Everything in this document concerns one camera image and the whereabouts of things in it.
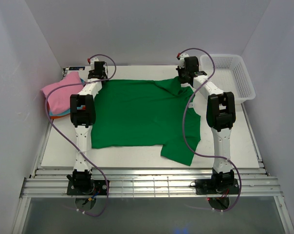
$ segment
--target pink towel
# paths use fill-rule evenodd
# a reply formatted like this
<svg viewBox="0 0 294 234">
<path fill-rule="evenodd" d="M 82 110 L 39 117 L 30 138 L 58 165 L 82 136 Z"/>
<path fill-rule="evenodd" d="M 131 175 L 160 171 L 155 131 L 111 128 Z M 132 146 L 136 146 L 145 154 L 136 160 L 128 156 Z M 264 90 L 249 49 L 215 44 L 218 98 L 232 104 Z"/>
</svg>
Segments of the pink towel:
<svg viewBox="0 0 294 234">
<path fill-rule="evenodd" d="M 70 108 L 70 95 L 77 94 L 83 89 L 82 82 L 79 77 L 78 72 L 70 72 L 66 77 L 60 82 L 50 84 L 45 86 L 42 90 L 45 97 L 54 89 L 65 84 L 77 84 L 69 87 L 64 87 L 57 89 L 49 96 L 49 106 L 53 115 L 58 115 Z"/>
</svg>

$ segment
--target white wall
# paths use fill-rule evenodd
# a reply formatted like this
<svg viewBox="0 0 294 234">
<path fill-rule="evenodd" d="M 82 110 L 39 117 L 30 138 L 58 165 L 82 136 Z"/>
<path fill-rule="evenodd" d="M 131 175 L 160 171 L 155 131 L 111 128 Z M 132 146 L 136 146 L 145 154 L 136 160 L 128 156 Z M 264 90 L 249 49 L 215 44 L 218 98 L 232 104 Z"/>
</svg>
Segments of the white wall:
<svg viewBox="0 0 294 234">
<path fill-rule="evenodd" d="M 269 1 L 26 0 L 62 67 L 94 53 L 117 64 L 175 64 L 188 47 L 241 55 Z"/>
<path fill-rule="evenodd" d="M 0 234 L 11 231 L 24 177 L 47 126 L 40 88 L 61 68 L 24 0 L 0 0 Z"/>
<path fill-rule="evenodd" d="M 251 125 L 294 224 L 294 0 L 271 1 L 242 56 L 257 95 Z"/>
</svg>

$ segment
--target metal frame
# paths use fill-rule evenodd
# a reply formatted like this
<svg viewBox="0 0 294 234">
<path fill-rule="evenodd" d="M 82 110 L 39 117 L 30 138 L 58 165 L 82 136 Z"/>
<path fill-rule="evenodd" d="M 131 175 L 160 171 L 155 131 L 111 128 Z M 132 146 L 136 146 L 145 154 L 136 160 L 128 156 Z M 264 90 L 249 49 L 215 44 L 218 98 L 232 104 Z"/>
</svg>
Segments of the metal frame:
<svg viewBox="0 0 294 234">
<path fill-rule="evenodd" d="M 67 71 L 68 69 L 64 71 L 63 76 L 67 74 Z M 243 104 L 242 108 L 257 154 L 259 168 L 239 169 L 242 178 L 241 196 L 273 196 L 285 233 L 292 234 L 294 229 L 284 203 L 283 192 L 278 179 L 277 177 L 269 176 L 266 172 Z M 22 232 L 32 197 L 72 197 L 66 195 L 68 185 L 66 175 L 72 173 L 72 168 L 45 169 L 41 166 L 50 130 L 51 125 L 49 124 L 40 146 L 31 178 L 24 181 L 20 193 L 18 213 L 12 231 L 14 234 Z M 112 198 L 207 197 L 207 195 L 196 195 L 195 190 L 190 188 L 189 185 L 195 179 L 210 178 L 211 176 L 211 170 L 209 169 L 147 170 L 120 168 L 104 169 L 103 171 L 107 179 L 110 180 L 110 197 Z M 93 171 L 92 177 L 102 179 L 102 175 L 98 171 Z"/>
</svg>

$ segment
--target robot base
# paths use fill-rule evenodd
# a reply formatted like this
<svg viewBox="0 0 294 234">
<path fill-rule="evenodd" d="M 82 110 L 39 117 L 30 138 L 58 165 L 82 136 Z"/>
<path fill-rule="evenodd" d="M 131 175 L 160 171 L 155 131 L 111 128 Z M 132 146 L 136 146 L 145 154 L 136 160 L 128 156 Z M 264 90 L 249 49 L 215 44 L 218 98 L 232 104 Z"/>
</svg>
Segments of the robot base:
<svg viewBox="0 0 294 234">
<path fill-rule="evenodd" d="M 218 199 L 216 197 L 209 197 L 208 198 L 209 204 L 212 208 L 218 210 L 226 210 L 230 205 L 230 200 L 228 197 Z"/>
<path fill-rule="evenodd" d="M 223 189 L 221 191 L 217 191 L 217 189 L 212 185 L 211 179 L 196 179 L 195 185 L 192 187 L 196 188 L 197 195 L 222 195 L 227 189 L 229 189 L 229 195 L 235 195 L 239 192 L 238 181 L 236 179 L 234 179 L 234 184 L 232 186 L 228 186 L 226 189 Z"/>
<path fill-rule="evenodd" d="M 107 186 L 105 180 L 91 180 L 93 184 L 92 188 L 88 192 L 81 192 L 79 189 L 75 188 L 71 181 L 68 182 L 67 195 L 79 196 L 79 195 L 90 195 L 94 190 L 98 195 L 107 195 Z"/>
</svg>

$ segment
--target folded towel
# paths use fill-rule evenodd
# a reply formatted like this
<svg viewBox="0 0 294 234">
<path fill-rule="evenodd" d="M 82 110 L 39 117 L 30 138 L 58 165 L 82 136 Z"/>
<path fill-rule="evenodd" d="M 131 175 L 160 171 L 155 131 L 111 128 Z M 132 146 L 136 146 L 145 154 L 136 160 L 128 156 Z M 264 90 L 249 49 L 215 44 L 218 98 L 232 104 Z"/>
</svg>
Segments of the folded towel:
<svg viewBox="0 0 294 234">
<path fill-rule="evenodd" d="M 50 113 L 52 113 L 53 115 L 59 115 L 70 109 L 71 94 L 77 94 L 83 89 L 83 85 L 79 77 L 79 73 L 70 72 L 60 82 L 47 85 L 43 89 L 41 89 L 46 97 L 53 89 L 59 86 L 66 85 L 66 84 L 76 84 L 76 83 L 81 83 L 81 85 L 74 85 L 74 86 L 60 88 L 54 91 L 49 96 L 48 103 L 50 106 Z"/>
<path fill-rule="evenodd" d="M 83 109 L 83 106 L 77 107 L 77 109 L 78 109 L 78 110 Z M 70 108 L 69 108 L 68 110 L 66 110 L 66 111 L 64 111 L 64 112 L 62 112 L 62 113 L 60 113 L 60 114 L 54 115 L 54 114 L 52 113 L 52 111 L 50 110 L 50 107 L 49 107 L 49 115 L 50 115 L 51 119 L 61 118 L 61 117 L 63 117 L 63 116 L 69 115 L 69 114 L 70 114 Z"/>
</svg>

